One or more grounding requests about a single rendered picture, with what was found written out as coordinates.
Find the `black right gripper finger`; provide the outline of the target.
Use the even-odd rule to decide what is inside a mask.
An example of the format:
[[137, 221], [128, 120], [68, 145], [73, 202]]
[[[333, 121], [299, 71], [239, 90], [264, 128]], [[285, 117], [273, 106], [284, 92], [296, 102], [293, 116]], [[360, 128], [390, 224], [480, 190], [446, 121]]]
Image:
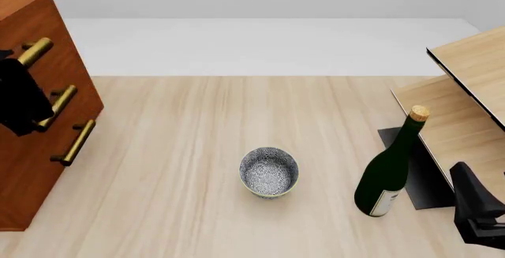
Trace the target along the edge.
[[505, 204], [492, 195], [464, 162], [450, 169], [455, 197], [469, 212], [505, 212]]

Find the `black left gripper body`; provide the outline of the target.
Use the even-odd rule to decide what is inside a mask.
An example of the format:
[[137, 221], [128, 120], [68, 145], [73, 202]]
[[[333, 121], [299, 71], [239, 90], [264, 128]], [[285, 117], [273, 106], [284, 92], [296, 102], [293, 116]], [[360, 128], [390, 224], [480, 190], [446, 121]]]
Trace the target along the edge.
[[26, 136], [38, 129], [37, 122], [18, 122], [18, 121], [7, 121], [0, 120], [0, 124], [4, 125], [7, 129], [10, 129], [16, 136]]

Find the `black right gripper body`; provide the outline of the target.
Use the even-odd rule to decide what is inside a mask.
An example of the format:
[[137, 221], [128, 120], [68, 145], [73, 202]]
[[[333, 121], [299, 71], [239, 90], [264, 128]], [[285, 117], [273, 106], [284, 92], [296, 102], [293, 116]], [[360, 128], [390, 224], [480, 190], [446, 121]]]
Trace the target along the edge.
[[471, 219], [462, 209], [455, 209], [454, 224], [462, 240], [471, 245], [505, 245], [505, 222], [494, 218]]

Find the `brown wooden drawer cabinet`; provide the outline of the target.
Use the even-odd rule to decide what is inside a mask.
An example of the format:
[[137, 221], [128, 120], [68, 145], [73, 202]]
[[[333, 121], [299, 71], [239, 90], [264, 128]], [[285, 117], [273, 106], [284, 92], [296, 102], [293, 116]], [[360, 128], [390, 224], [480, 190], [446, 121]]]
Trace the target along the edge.
[[95, 127], [103, 102], [54, 0], [0, 0], [0, 59], [29, 65], [54, 117], [16, 136], [0, 124], [0, 231], [27, 229]]

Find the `dark grey flat base panel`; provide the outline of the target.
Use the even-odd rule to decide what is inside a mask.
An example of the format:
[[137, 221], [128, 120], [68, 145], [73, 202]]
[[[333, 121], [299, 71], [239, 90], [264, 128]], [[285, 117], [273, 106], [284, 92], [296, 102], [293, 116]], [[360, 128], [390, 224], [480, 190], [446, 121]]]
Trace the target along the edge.
[[453, 208], [455, 196], [451, 184], [440, 171], [420, 137], [411, 148], [406, 192], [415, 210]]

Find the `dark green corked wine bottle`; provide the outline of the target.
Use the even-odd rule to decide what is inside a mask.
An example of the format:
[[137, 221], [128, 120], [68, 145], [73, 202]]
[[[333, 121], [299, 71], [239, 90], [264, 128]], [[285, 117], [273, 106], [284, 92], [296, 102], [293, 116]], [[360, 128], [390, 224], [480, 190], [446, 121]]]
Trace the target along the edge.
[[365, 168], [353, 197], [356, 207], [365, 215], [381, 217], [391, 210], [406, 185], [410, 151], [429, 115], [428, 108], [413, 106], [391, 146]]

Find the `pale wooden shelf rack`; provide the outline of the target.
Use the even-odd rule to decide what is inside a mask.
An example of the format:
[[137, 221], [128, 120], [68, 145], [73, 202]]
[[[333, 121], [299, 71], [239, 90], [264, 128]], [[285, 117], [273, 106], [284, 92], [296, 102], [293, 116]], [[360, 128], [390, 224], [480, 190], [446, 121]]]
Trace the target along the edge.
[[484, 187], [505, 201], [505, 26], [428, 49], [444, 71], [392, 89], [399, 106], [427, 107], [420, 138], [447, 181], [466, 163]]

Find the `blue white patterned bowl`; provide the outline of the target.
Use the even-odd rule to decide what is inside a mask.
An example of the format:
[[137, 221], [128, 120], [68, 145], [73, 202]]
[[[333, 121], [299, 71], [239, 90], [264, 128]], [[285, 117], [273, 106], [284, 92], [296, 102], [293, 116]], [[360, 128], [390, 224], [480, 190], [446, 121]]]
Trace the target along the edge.
[[280, 148], [255, 148], [242, 158], [239, 177], [254, 196], [274, 200], [296, 186], [299, 167], [293, 156]]

